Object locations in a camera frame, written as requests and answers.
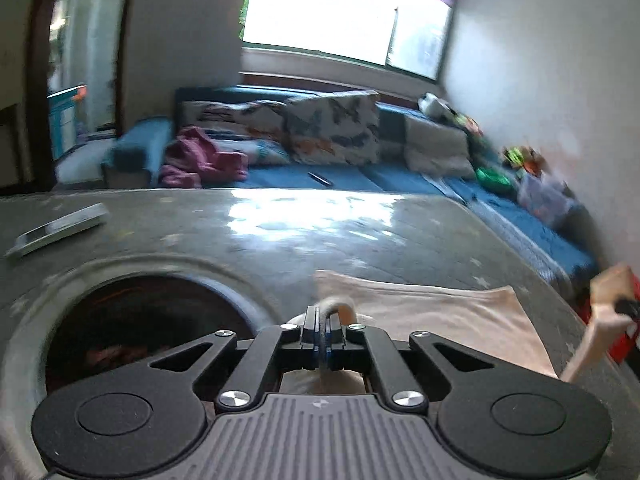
wall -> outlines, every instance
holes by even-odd
[[[20,156],[24,178],[32,180],[28,141],[24,126],[24,52],[27,39],[31,0],[0,0],[0,110],[18,104]],[[14,165],[10,138],[0,136],[0,187],[16,184],[17,174],[8,167]]]
[[[384,68],[284,50],[244,48],[242,71],[364,86],[416,101],[427,92],[441,92],[439,86],[428,81]]]
[[[124,122],[172,113],[180,86],[240,81],[242,0],[132,0],[124,67]]]
[[[640,0],[460,0],[452,34],[452,103],[539,150],[590,212],[576,235],[640,272]]]

window frame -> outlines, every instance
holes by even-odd
[[[386,70],[388,72],[395,72],[395,73],[406,75],[415,79],[426,81],[432,84],[439,84],[440,78],[442,76],[442,68],[447,58],[447,51],[449,50],[449,40],[451,36],[451,29],[453,26],[454,17],[455,17],[457,8],[458,8],[458,0],[453,0],[453,4],[451,5],[451,12],[447,17],[447,23],[445,24],[445,28],[444,28],[445,39],[444,39],[444,44],[442,46],[442,55],[440,56],[440,62],[438,63],[438,69],[436,70],[435,79],[415,73],[415,72],[410,72],[409,70],[403,70],[402,68],[397,68],[395,66],[389,65],[389,53],[391,51],[391,45],[393,44],[393,40],[396,34],[396,24],[398,22],[397,8],[396,8],[396,18],[394,20],[394,26],[393,26],[393,29],[391,30],[388,47],[386,48],[386,58],[385,58],[384,65],[380,65],[378,63],[373,63],[370,61],[364,61],[361,59],[357,59],[355,57],[340,56],[339,54],[330,54],[328,52],[322,52],[321,50],[309,50],[307,48],[299,48],[295,46],[285,46],[285,45],[277,45],[277,44],[271,44],[271,43],[251,43],[249,41],[242,40],[242,47],[256,48],[256,49],[262,49],[262,50],[280,50],[280,51],[292,52],[296,54],[309,54],[311,56],[319,56],[319,57],[325,57],[329,59],[336,59],[339,61],[345,61],[352,64],[360,64],[367,67]]]

black mount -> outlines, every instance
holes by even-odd
[[[594,468],[609,443],[606,409],[576,386],[428,332],[407,343],[341,326],[337,314],[319,344],[318,324],[310,307],[303,327],[272,326],[244,341],[218,331],[71,384],[36,410],[34,442],[48,468],[72,478],[200,470],[211,479],[224,478],[228,464],[251,469],[265,452],[279,463],[304,454],[321,467],[306,476],[318,479],[349,475],[349,457],[389,479],[411,464],[425,479],[463,477],[432,477],[430,467],[474,479],[567,478]],[[321,348],[328,368],[362,373],[373,395],[276,394],[284,372],[318,368]],[[194,391],[214,401],[213,422]],[[430,399],[442,400],[431,421]],[[291,468],[280,478],[301,478]]]

sofa cushion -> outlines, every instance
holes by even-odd
[[[427,182],[421,174],[414,173],[400,164],[367,164],[361,166],[360,171],[387,192],[442,195],[438,188]]]
[[[334,184],[326,187],[312,179],[313,172]],[[344,164],[291,164],[290,166],[272,166],[255,168],[249,171],[249,178],[258,187],[282,187],[288,189],[338,189],[343,191],[382,192],[382,188],[360,173],[356,166]]]
[[[509,206],[514,204],[514,202],[508,198],[487,191],[477,180],[465,180],[456,177],[445,177],[443,180],[444,183],[460,195],[465,202],[482,200],[487,204],[496,206]]]
[[[147,186],[155,186],[164,160],[164,148],[171,141],[173,129],[173,123],[165,117],[137,122],[105,154],[101,167],[107,185],[121,188],[121,185],[114,184],[114,178],[135,173],[139,177],[132,182],[146,180]]]
[[[411,115],[404,119],[404,160],[410,170],[431,176],[475,176],[465,132]]]
[[[281,144],[273,140],[227,140],[211,139],[221,152],[244,153],[249,158],[249,166],[282,166],[291,162]]]
[[[373,91],[336,92],[287,100],[287,127],[302,164],[367,164],[379,157]]]
[[[279,101],[251,101],[241,104],[186,101],[182,103],[182,118],[184,125],[232,131],[254,139],[269,139],[283,144],[287,142],[285,108],[285,104]]]
[[[184,124],[182,103],[186,101],[210,101],[231,104],[240,104],[255,100],[284,102],[293,97],[315,95],[318,95],[318,92],[312,90],[249,85],[228,88],[179,88],[175,93],[175,123]],[[401,162],[404,164],[404,153],[402,152],[406,140],[404,117],[405,115],[412,115],[420,118],[423,117],[423,115],[418,110],[387,103],[378,103],[378,110],[380,115],[379,140],[382,161]]]
[[[249,168],[249,175],[246,180],[239,180],[236,182],[203,182],[202,187],[204,189],[235,189],[235,188],[247,188],[255,189],[264,187],[259,179],[254,175],[255,170]]]

gray platform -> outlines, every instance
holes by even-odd
[[[96,258],[139,253],[214,261],[258,289],[282,321],[315,300],[311,276],[317,269],[450,288],[511,285],[556,372],[584,329],[571,308],[481,221],[440,197],[267,189],[17,197],[0,201],[0,251],[19,234],[97,202],[112,213],[107,225],[14,266],[0,262],[2,352],[25,306],[56,276]],[[638,399],[608,361],[580,384],[606,404],[614,421],[598,478],[635,480],[640,473]]]

